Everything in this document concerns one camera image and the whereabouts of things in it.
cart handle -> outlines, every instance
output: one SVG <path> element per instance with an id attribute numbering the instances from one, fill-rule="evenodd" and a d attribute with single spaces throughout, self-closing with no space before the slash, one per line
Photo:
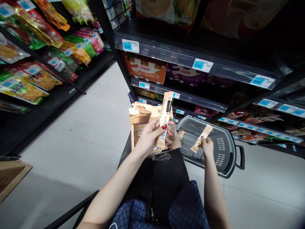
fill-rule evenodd
<path id="1" fill-rule="evenodd" d="M 241 153 L 241 165 L 238 165 L 235 163 L 236 167 L 244 170 L 245 169 L 245 152 L 244 152 L 244 148 L 242 146 L 236 145 L 236 147 L 239 148 L 240 153 Z"/>

woman's right hand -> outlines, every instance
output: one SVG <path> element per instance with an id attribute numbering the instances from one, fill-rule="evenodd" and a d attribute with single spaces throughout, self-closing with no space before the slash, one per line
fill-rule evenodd
<path id="1" fill-rule="evenodd" d="M 202 141 L 202 149 L 204 152 L 204 157 L 212 157 L 214 158 L 214 143 L 212 142 L 212 140 L 207 137 L 206 139 L 204 139 L 204 137 L 201 137 L 201 141 Z"/>

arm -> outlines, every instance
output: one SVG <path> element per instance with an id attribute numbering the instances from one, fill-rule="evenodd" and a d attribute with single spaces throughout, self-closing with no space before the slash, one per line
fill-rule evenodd
<path id="1" fill-rule="evenodd" d="M 202 138 L 201 140 L 206 162 L 204 177 L 204 208 L 207 219 L 212 229 L 228 229 L 230 228 L 229 219 L 214 161 L 214 143 L 209 137 L 206 139 Z"/>
<path id="2" fill-rule="evenodd" d="M 159 118 L 153 119 L 145 126 L 134 150 L 92 200 L 77 229 L 105 228 L 109 224 L 142 162 L 151 151 L 155 139 L 166 128 L 167 126 L 159 127 Z"/>

aisle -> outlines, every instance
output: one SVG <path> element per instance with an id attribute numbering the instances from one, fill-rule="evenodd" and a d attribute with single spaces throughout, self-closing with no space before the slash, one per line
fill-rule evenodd
<path id="1" fill-rule="evenodd" d="M 24 150 L 33 169 L 0 205 L 0 228 L 44 228 L 115 172 L 130 132 L 129 90 L 117 63 L 87 92 Z M 294 228 L 305 215 L 305 160 L 236 143 L 246 168 L 220 178 L 232 228 Z M 203 196 L 204 170 L 186 166 Z"/>

brown box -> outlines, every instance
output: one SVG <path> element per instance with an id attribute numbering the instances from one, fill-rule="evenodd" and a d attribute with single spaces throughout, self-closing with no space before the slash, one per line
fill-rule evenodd
<path id="1" fill-rule="evenodd" d="M 19 184 L 32 166 L 17 160 L 0 162 L 0 202 Z"/>

